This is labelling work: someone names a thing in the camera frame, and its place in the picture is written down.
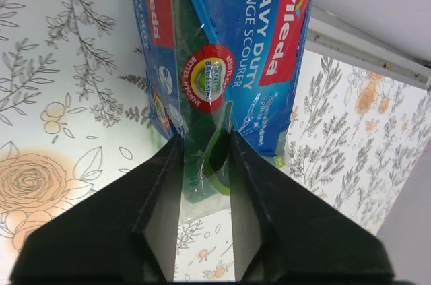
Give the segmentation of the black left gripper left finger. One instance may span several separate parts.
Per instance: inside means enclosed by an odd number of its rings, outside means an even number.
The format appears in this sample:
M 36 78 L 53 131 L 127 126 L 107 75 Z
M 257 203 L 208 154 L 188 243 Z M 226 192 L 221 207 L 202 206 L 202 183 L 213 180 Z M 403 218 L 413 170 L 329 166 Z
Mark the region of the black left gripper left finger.
M 12 284 L 161 284 L 174 278 L 183 142 L 34 231 Z

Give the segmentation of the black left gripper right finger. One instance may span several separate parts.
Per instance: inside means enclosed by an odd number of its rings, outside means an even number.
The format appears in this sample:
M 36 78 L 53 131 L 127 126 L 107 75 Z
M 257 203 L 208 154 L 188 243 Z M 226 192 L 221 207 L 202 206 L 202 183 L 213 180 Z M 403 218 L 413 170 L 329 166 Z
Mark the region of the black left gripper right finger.
M 391 284 L 384 245 L 230 134 L 235 277 L 262 284 Z

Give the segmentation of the green blue sponge pack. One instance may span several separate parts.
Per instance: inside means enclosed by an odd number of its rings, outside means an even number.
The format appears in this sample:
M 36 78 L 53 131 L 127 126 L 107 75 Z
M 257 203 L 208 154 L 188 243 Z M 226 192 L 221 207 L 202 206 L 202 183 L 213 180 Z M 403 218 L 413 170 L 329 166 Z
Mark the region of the green blue sponge pack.
M 183 195 L 229 195 L 231 130 L 284 154 L 312 0 L 133 0 L 150 109 L 185 144 Z

